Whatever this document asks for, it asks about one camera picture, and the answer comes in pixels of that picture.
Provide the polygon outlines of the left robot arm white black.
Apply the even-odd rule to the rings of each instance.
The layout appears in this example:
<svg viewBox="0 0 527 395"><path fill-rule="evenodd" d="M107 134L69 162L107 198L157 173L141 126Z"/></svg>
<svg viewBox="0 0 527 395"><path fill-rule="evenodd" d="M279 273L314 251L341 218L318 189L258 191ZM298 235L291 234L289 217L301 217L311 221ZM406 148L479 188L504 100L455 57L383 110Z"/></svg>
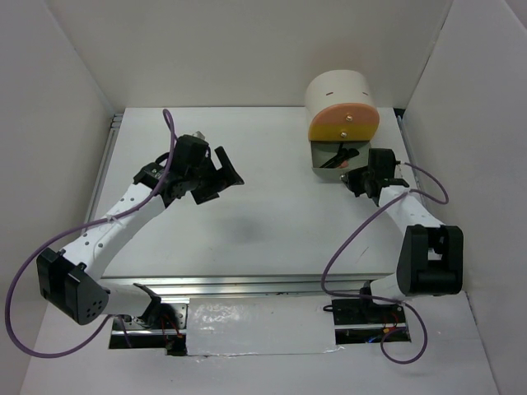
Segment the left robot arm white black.
<svg viewBox="0 0 527 395"><path fill-rule="evenodd" d="M46 248L39 254L40 294L80 325L108 314L130 316L143 328L156 326L173 309L145 285L102 285L106 268L144 225L186 193L202 204L243 183L223 147L211 150L203 139L183 135L172 153L141 168L99 225L58 252Z"/></svg>

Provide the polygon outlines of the thin black makeup brush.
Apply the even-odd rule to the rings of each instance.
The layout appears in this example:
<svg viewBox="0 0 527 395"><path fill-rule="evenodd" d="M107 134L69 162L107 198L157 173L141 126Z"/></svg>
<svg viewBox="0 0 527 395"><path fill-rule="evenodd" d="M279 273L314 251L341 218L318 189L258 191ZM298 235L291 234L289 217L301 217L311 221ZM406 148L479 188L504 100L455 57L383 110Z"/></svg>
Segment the thin black makeup brush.
<svg viewBox="0 0 527 395"><path fill-rule="evenodd" d="M359 156L360 152L357 149L347 149L344 148L341 151L338 152L338 158L340 160L350 160L353 157Z"/></svg>

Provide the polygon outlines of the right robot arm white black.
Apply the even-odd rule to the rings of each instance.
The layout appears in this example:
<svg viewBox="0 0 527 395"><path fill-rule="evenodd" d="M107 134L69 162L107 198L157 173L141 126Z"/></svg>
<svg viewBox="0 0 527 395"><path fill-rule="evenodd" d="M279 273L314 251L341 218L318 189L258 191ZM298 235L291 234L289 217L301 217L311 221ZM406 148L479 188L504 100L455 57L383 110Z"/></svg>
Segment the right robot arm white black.
<svg viewBox="0 0 527 395"><path fill-rule="evenodd" d="M395 175L400 162L390 149L369 150L367 165L341 177L356 196L366 195L403 235L395 272L371 281L346 312L368 323L387 323L394 304L422 296L456 295L463 286L464 235L436 219L416 198L424 193Z"/></svg>

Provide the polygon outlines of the black fan makeup brush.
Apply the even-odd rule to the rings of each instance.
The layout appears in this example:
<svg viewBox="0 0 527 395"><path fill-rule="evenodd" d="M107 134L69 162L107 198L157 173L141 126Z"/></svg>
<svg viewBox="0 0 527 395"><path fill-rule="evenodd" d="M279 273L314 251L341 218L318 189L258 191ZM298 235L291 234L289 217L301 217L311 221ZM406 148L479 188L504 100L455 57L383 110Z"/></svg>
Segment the black fan makeup brush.
<svg viewBox="0 0 527 395"><path fill-rule="evenodd" d="M339 168L344 162L347 161L347 150L343 147L343 144L338 145L338 149L334 156L325 161L320 168L322 169L336 169Z"/></svg>

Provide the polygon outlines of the round cream drawer organizer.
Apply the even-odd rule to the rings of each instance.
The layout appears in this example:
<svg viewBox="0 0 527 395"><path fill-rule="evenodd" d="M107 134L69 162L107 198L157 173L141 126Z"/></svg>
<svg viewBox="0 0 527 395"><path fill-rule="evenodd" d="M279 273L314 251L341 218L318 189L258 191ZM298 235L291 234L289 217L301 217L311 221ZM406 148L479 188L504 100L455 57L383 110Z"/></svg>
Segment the round cream drawer organizer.
<svg viewBox="0 0 527 395"><path fill-rule="evenodd" d="M332 70L318 75L306 88L311 169L323 182L338 183L350 170L367 165L371 140L380 115L366 78L353 70ZM320 166L335 155L338 145L357 149L359 156L347 160L343 169Z"/></svg>

